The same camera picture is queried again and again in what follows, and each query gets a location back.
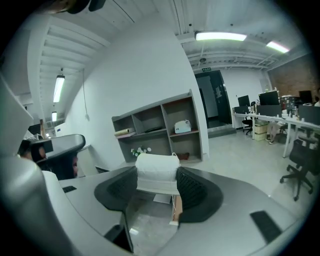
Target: white desk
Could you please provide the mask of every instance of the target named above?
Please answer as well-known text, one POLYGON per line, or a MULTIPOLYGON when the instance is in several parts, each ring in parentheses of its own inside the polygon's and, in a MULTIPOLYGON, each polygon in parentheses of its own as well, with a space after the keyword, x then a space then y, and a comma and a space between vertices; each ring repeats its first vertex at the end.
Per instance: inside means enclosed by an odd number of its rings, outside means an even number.
MULTIPOLYGON (((258 115, 258 114, 237 114, 237 113, 232 113, 232 116, 234 118, 252 118, 252 139, 255 139, 255 122, 256 122, 256 118, 260 119, 260 120, 264 120, 264 121, 270 121, 270 122, 274 122, 274 121, 280 121, 282 123, 286 123, 288 124, 288 132, 287 132, 287 136, 286 136, 286 140, 285 140, 285 146, 284 146, 284 152, 282 157, 285 158, 287 156, 287 149, 288 149, 288 145, 289 145, 289 140, 290 140, 290 135, 291 135, 291 125, 296 125, 296 127, 308 127, 314 130, 320 130, 320 125, 316 125, 310 122, 304 122, 304 121, 299 121, 296 120, 294 118, 287 118, 287 119, 283 119, 281 117, 275 117, 275 116, 267 116, 267 115, 258 115)), ((295 129, 295 134, 294 134, 294 138, 297 138, 297 130, 295 129)))

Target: box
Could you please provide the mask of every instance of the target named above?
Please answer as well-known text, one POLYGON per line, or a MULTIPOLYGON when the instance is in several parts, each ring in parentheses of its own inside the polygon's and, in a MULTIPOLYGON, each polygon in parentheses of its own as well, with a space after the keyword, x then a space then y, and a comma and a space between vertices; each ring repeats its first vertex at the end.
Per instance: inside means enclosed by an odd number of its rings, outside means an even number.
POLYGON ((267 138, 267 133, 266 132, 264 132, 264 133, 260 133, 260 134, 257 134, 257 133, 254 133, 254 139, 256 140, 256 141, 263 141, 263 140, 265 140, 267 138))
POLYGON ((264 125, 256 124, 255 128, 254 128, 254 133, 255 134, 264 134, 267 132, 267 129, 268 129, 267 124, 264 124, 264 125))

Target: book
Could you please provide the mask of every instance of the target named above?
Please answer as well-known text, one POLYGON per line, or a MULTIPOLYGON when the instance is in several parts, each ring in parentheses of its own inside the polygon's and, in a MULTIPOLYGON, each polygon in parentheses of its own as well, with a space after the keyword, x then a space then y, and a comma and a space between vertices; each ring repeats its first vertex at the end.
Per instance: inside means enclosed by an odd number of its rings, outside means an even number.
POLYGON ((121 135, 118 135, 118 136, 115 136, 117 139, 122 139, 122 138, 127 138, 127 137, 131 137, 132 135, 135 135, 136 132, 133 131, 133 132, 130 132, 130 133, 126 133, 126 134, 121 134, 121 135))
POLYGON ((118 130, 114 133, 115 136, 123 135, 123 134, 129 134, 135 131, 135 128, 127 128, 123 130, 118 130))

